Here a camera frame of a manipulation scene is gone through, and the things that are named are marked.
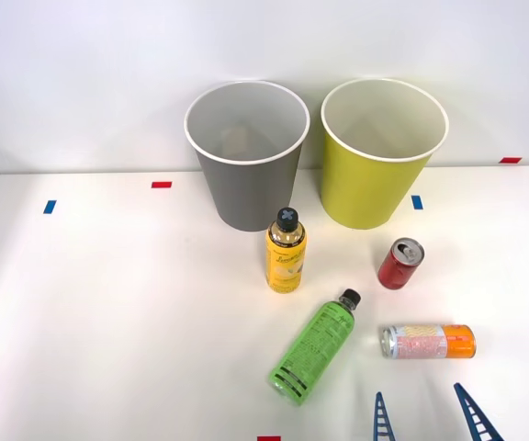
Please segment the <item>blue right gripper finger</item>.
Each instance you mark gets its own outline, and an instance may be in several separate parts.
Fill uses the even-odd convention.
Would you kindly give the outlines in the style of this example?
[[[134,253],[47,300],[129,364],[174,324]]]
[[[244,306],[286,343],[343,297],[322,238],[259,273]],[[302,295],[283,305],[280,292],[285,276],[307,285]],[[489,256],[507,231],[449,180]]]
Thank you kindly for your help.
[[[459,382],[454,384],[454,389],[465,416],[471,439],[473,441],[503,441],[503,437],[466,389]]]
[[[373,440],[392,441],[392,427],[388,418],[387,407],[380,391],[375,398]]]

